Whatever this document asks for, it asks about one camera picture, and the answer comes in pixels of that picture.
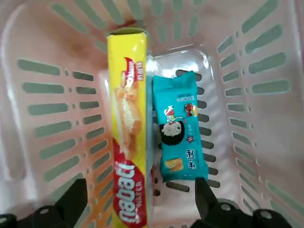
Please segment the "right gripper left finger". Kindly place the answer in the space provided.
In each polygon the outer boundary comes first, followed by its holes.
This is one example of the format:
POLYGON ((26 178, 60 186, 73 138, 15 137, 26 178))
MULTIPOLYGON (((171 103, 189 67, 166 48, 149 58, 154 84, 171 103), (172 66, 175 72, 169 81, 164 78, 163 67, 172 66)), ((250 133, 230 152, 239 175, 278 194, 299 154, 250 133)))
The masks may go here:
POLYGON ((1 214, 2 228, 73 228, 87 206, 86 179, 76 179, 53 205, 45 205, 18 220, 14 214, 1 214))

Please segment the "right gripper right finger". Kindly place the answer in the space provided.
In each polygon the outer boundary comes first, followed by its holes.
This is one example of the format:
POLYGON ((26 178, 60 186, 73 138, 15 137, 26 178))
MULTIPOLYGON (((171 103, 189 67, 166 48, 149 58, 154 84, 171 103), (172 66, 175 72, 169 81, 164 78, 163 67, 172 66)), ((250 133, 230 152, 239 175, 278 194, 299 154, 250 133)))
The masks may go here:
POLYGON ((242 203, 249 213, 228 199, 218 199, 209 181, 195 179, 195 203, 200 218, 193 222, 192 228, 302 228, 303 224, 292 221, 291 217, 279 207, 276 210, 263 208, 252 194, 243 190, 242 203))

